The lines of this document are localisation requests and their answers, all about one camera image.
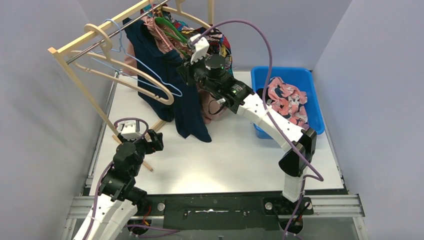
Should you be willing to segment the pink wire hanger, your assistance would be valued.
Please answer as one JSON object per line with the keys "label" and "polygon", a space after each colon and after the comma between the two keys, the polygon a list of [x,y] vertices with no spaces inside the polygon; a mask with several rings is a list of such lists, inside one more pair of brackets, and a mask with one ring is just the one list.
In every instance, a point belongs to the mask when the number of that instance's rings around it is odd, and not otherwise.
{"label": "pink wire hanger", "polygon": [[153,36],[153,42],[162,53],[176,50],[174,39],[176,35],[167,25],[157,23],[156,17],[153,16],[145,16],[142,20],[148,32]]}

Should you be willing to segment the navy blue shorts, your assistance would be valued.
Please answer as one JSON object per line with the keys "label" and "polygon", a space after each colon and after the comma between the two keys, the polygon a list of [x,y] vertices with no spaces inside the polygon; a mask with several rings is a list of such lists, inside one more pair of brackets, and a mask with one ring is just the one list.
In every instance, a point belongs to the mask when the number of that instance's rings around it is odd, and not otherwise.
{"label": "navy blue shorts", "polygon": [[124,63],[164,84],[173,94],[174,103],[165,105],[142,93],[139,93],[139,96],[151,106],[161,120],[175,121],[176,130],[183,138],[192,135],[202,142],[210,143],[212,139],[202,116],[198,89],[194,85],[186,85],[176,71],[182,64],[183,57],[176,50],[162,53],[142,18],[124,31],[129,40]]}

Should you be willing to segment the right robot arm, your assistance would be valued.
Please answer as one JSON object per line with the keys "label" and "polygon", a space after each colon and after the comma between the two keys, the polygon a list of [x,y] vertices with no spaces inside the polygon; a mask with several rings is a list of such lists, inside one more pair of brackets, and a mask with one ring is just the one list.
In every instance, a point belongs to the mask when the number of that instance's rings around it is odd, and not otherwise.
{"label": "right robot arm", "polygon": [[176,71],[187,85],[209,92],[228,110],[257,125],[280,145],[284,151],[278,163],[284,172],[281,207],[289,214],[295,213],[301,207],[305,169],[311,165],[317,133],[295,125],[271,106],[264,106],[261,97],[229,73],[224,63],[219,54],[197,61],[186,57]]}

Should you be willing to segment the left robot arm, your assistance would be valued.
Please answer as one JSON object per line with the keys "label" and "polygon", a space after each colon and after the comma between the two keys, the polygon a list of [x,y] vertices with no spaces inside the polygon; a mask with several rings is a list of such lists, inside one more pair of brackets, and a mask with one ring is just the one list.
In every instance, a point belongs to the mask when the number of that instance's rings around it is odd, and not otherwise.
{"label": "left robot arm", "polygon": [[95,200],[74,236],[75,240],[114,240],[131,217],[148,207],[147,192],[135,186],[146,155],[164,149],[163,134],[149,129],[145,137],[129,140],[118,135],[111,164],[96,186]]}

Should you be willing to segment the pink shark print shorts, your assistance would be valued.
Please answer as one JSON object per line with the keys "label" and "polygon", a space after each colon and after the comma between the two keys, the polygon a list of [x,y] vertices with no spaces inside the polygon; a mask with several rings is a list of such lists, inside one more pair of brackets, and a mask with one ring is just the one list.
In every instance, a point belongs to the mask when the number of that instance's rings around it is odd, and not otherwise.
{"label": "pink shark print shorts", "polygon": [[287,84],[281,77],[269,80],[265,96],[266,104],[289,122],[307,130],[310,126],[305,104],[308,97],[296,86]]}

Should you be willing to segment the black mesh shorts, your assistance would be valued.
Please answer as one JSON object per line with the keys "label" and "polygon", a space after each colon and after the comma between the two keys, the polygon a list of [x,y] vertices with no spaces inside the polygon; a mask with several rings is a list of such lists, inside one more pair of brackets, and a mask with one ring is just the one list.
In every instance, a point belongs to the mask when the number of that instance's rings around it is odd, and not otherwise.
{"label": "black mesh shorts", "polygon": [[258,88],[256,93],[261,99],[264,97],[265,101],[270,99],[268,88]]}

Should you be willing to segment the beige wooden hanger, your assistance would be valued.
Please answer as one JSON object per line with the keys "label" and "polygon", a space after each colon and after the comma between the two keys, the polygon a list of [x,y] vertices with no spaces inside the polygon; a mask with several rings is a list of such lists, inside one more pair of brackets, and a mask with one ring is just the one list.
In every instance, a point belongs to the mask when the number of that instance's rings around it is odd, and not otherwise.
{"label": "beige wooden hanger", "polygon": [[77,63],[76,61],[73,62],[73,64],[80,68],[81,70],[87,72],[87,73],[91,73],[91,74],[95,74],[104,78],[108,78],[113,82],[116,82],[118,84],[121,84],[123,86],[126,86],[130,89],[133,89],[157,102],[160,102],[164,105],[171,105],[174,103],[174,96],[172,94],[172,92],[161,82],[159,82],[158,80],[156,80],[155,78],[153,78],[152,76],[150,76],[149,74],[131,66],[128,65],[124,62],[121,61],[117,61],[115,59],[113,59],[111,57],[111,51],[113,50],[113,43],[111,41],[111,38],[109,36],[107,36],[106,32],[104,32],[99,26],[88,23],[84,26],[84,31],[85,32],[90,32],[93,31],[94,33],[96,33],[97,35],[101,36],[102,39],[104,40],[103,43],[100,44],[100,48],[103,52],[103,54],[98,54],[95,52],[92,52],[91,50],[89,50],[86,55],[89,56],[90,58],[92,58],[93,60],[95,60],[96,62],[105,65],[106,67],[109,67],[113,70],[122,70],[120,73],[124,76],[130,77],[132,79],[134,79],[135,81],[139,82],[139,83],[143,83],[145,85],[148,85],[154,89],[159,90],[160,92],[164,93],[165,96],[162,97],[160,96],[158,93],[154,93],[148,89],[142,88],[140,86],[138,86],[137,84],[133,84],[133,83],[129,83],[126,81],[123,81],[119,78],[115,78],[112,77],[106,73],[103,73],[101,71],[95,70],[93,68],[90,67],[86,67],[83,66],[79,63]]}

